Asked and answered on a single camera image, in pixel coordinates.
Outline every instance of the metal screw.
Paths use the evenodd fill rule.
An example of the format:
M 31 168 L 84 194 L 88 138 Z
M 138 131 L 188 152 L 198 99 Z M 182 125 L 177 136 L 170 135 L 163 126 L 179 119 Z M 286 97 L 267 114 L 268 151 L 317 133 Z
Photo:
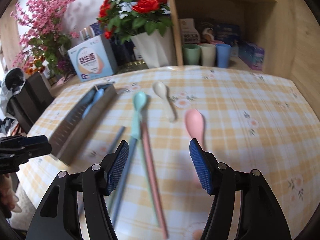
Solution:
M 67 173 L 65 171 L 60 171 L 58 174 L 59 178 L 63 178 Z
M 259 171 L 259 170 L 253 170 L 252 171 L 252 174 L 254 175 L 254 176 L 260 176 L 260 174 L 261 174 L 261 172 Z
M 95 164 L 95 165 L 92 165 L 92 167 L 91 167 L 91 169 L 92 169 L 93 171 L 97 171 L 97 170 L 99 170 L 100 168 L 101 168 L 100 164 Z
M 220 170 L 225 170 L 227 168 L 227 165 L 225 163 L 218 163 L 218 168 Z

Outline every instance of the tablecloth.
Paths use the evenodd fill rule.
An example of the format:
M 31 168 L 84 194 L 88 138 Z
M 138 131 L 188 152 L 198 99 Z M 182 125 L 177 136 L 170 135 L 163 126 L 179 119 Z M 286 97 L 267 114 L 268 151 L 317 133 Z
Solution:
M 132 96 L 150 97 L 148 129 L 170 239 L 194 239 L 205 225 L 212 196 L 192 183 L 193 164 L 184 114 L 198 109 L 205 118 L 205 148 L 234 170 L 257 168 L 271 186 L 287 219 L 292 238 L 306 225 L 320 201 L 320 123 L 292 81 L 246 71 L 188 66 L 163 67 L 111 76 L 66 88 L 47 108 L 28 136 L 52 135 L 57 125 L 94 84 L 114 82 L 125 89 L 92 127 L 68 167 L 50 156 L 20 166 L 18 177 L 35 206 L 61 170 L 84 171 L 102 160 L 120 126 L 129 140 Z M 177 121 L 169 123 L 154 81 L 170 89 Z M 146 188 L 140 155 L 135 154 L 116 226 L 119 240 L 162 239 Z M 240 193 L 229 239 L 236 234 Z

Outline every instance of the blue cup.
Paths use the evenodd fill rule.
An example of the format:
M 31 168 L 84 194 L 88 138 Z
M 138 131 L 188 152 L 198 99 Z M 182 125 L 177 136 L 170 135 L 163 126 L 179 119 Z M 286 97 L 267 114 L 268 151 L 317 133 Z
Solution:
M 232 47 L 227 44 L 216 44 L 218 67 L 228 68 Z

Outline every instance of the pink chopstick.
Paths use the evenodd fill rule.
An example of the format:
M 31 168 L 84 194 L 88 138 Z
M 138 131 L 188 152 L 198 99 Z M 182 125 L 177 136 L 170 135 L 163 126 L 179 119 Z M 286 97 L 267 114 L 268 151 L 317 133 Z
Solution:
M 165 223 L 164 213 L 162 210 L 158 184 L 156 179 L 156 172 L 153 165 L 153 158 L 151 154 L 151 147 L 149 141 L 148 127 L 145 122 L 141 123 L 141 135 L 142 135 L 142 143 L 144 148 L 144 153 L 146 155 L 147 169 L 150 176 L 150 184 L 151 184 L 151 192 L 153 195 L 153 199 L 156 205 L 156 212 L 158 216 L 158 220 L 160 222 L 160 226 L 162 228 L 163 239 L 168 239 L 168 230 L 167 225 Z

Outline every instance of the rectangular tray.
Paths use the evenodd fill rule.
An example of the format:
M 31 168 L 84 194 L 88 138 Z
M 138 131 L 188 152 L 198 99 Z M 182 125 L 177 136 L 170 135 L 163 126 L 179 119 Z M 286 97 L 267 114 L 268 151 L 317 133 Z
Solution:
M 113 84 L 100 84 L 97 88 L 102 88 L 105 92 L 86 117 L 82 119 L 82 114 L 93 100 L 96 93 L 95 87 L 92 87 L 73 107 L 49 139 L 52 156 L 67 165 L 71 164 L 91 128 L 117 94 Z

